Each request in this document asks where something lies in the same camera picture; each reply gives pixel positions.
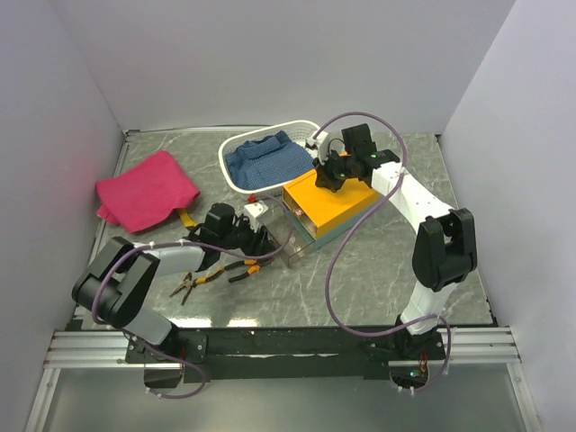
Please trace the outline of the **pink folded towel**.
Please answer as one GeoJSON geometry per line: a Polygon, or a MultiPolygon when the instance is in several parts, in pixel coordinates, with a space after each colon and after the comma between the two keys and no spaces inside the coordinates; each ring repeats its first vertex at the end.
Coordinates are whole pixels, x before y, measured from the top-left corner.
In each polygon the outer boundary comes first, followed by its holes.
{"type": "Polygon", "coordinates": [[[160,150],[127,172],[96,183],[97,216],[130,234],[148,230],[200,195],[198,186],[167,151],[160,150]]]}

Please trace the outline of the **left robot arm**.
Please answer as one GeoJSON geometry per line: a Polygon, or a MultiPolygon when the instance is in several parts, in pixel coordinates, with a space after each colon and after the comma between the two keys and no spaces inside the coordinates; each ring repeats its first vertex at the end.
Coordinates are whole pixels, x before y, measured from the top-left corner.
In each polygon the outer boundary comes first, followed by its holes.
{"type": "Polygon", "coordinates": [[[254,217],[218,202],[203,222],[177,241],[137,244],[122,237],[110,239],[76,281],[71,297],[92,313],[94,321],[141,339],[155,359],[166,362],[184,357],[186,348],[179,327],[144,304],[156,277],[184,274],[176,290],[189,294],[205,282],[197,274],[215,266],[223,254],[246,265],[243,276],[248,277],[278,252],[267,228],[257,225],[254,217]]]}

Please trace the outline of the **white plastic basket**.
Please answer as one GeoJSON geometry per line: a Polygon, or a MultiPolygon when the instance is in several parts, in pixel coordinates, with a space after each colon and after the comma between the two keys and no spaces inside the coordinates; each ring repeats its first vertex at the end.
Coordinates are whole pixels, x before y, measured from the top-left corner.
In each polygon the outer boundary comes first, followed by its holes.
{"type": "Polygon", "coordinates": [[[227,185],[236,193],[243,194],[248,196],[250,194],[261,194],[261,193],[268,193],[268,194],[279,194],[282,187],[290,182],[284,182],[280,184],[274,184],[267,188],[257,189],[257,190],[244,190],[240,189],[235,186],[230,179],[230,175],[228,169],[225,166],[224,162],[224,155],[230,153],[234,149],[236,149],[239,145],[241,145],[246,140],[261,140],[267,135],[276,134],[278,131],[285,131],[289,138],[296,142],[298,145],[305,148],[305,140],[317,129],[319,125],[312,122],[312,121],[305,121],[305,120],[298,120],[298,121],[288,121],[284,123],[279,123],[273,126],[267,126],[264,128],[248,131],[241,133],[239,135],[235,135],[231,138],[224,140],[220,144],[220,148],[218,150],[218,158],[220,162],[220,169],[224,176],[225,182],[227,185]]]}

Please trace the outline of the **yellow needle nose pliers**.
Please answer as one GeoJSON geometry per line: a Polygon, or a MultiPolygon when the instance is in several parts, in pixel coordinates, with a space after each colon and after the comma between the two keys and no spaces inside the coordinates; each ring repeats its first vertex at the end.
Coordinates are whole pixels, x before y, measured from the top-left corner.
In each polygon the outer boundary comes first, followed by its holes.
{"type": "Polygon", "coordinates": [[[173,298],[177,294],[183,293],[184,296],[183,296],[180,304],[182,306],[184,306],[185,303],[187,302],[188,297],[190,296],[193,288],[194,288],[193,274],[191,272],[186,272],[184,275],[183,281],[169,294],[169,297],[173,298]]]}

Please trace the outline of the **blue checkered shirt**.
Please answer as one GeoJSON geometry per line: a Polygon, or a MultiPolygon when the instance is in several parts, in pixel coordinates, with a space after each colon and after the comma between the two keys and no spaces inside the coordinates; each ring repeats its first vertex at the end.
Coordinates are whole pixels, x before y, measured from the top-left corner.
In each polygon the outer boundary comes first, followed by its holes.
{"type": "Polygon", "coordinates": [[[313,158],[284,130],[262,139],[249,139],[224,155],[233,184],[257,190],[288,182],[313,168],[313,158]]]}

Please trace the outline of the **black base beam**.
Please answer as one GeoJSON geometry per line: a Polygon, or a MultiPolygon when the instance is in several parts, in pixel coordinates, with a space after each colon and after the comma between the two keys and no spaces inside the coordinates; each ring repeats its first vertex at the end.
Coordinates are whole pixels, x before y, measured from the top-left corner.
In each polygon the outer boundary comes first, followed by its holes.
{"type": "Polygon", "coordinates": [[[359,337],[339,327],[180,328],[152,348],[131,340],[125,360],[143,366],[149,388],[172,390],[179,383],[236,379],[387,380],[394,362],[426,365],[448,352],[439,328],[420,336],[401,330],[383,337],[379,327],[365,331],[359,337]]]}

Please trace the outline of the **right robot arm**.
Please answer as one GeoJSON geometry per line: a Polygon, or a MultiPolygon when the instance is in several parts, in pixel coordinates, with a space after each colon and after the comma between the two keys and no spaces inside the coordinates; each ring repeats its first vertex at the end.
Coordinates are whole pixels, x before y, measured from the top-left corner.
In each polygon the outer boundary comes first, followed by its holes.
{"type": "Polygon", "coordinates": [[[409,303],[394,328],[395,351],[411,359],[422,352],[436,330],[450,295],[477,267],[475,223],[472,213],[441,201],[406,168],[407,157],[379,150],[367,124],[342,130],[345,153],[330,145],[328,134],[318,130],[306,145],[315,149],[315,185],[332,193],[348,180],[365,183],[391,203],[416,233],[412,270],[416,283],[409,303]]]}

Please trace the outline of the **yellow drawer cabinet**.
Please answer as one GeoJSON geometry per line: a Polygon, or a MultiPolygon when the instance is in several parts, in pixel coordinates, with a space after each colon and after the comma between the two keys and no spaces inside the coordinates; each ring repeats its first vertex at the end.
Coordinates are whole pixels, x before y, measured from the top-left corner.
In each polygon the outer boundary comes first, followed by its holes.
{"type": "Polygon", "coordinates": [[[282,198],[290,211],[289,205],[296,203],[313,220],[318,227],[314,239],[321,248],[349,230],[379,200],[380,195],[355,179],[346,180],[336,193],[318,188],[315,180],[314,169],[300,175],[283,186],[282,198]]]}

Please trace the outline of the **aluminium frame rail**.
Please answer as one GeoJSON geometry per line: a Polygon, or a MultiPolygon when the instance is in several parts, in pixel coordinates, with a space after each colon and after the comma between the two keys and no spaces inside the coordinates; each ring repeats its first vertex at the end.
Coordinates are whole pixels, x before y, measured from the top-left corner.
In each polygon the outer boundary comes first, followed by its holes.
{"type": "MultiPolygon", "coordinates": [[[[119,331],[57,331],[43,362],[46,369],[162,368],[126,360],[129,340],[119,331]]],[[[519,364],[509,328],[454,328],[450,365],[519,364]]]]}

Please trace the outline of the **orange black combination pliers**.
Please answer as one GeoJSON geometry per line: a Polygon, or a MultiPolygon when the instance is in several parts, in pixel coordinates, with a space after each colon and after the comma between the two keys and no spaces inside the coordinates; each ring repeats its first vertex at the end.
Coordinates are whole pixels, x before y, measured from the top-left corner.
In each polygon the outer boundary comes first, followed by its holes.
{"type": "Polygon", "coordinates": [[[258,273],[263,267],[269,266],[274,260],[272,258],[267,259],[245,259],[232,262],[225,266],[218,267],[214,272],[208,274],[204,277],[196,278],[192,281],[192,287],[196,287],[201,284],[207,284],[219,278],[226,272],[245,267],[245,271],[241,274],[237,274],[228,279],[229,284],[234,284],[236,282],[242,281],[249,278],[252,274],[258,273]]]}

